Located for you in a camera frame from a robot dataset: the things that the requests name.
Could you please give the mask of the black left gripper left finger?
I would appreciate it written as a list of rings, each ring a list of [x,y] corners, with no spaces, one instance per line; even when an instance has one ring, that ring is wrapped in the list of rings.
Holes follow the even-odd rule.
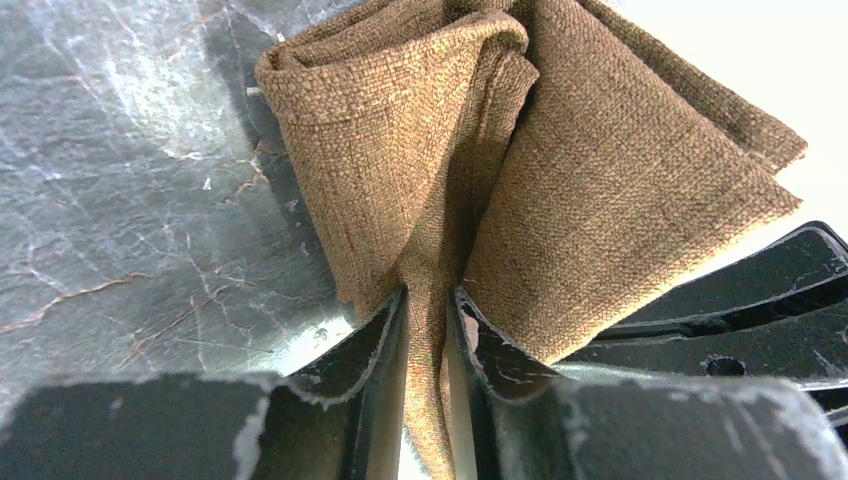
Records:
[[[5,479],[394,479],[408,293],[297,371],[64,375],[1,430]]]

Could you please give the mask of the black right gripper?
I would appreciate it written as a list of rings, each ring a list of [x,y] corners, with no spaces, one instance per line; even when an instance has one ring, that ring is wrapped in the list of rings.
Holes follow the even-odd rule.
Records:
[[[567,356],[638,373],[783,377],[847,436],[847,243],[808,222],[677,286]]]

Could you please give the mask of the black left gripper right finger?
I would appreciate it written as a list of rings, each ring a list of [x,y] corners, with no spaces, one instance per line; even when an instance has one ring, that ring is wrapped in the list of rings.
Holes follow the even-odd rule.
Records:
[[[791,381],[562,374],[450,294],[450,390],[460,479],[843,479],[836,424]]]

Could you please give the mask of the brown cloth napkin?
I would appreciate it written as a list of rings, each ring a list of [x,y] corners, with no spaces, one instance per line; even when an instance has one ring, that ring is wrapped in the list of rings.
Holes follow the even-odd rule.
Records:
[[[449,289],[551,364],[799,200],[806,141],[600,1],[369,1],[264,51],[341,301],[409,290],[405,423],[455,477]]]

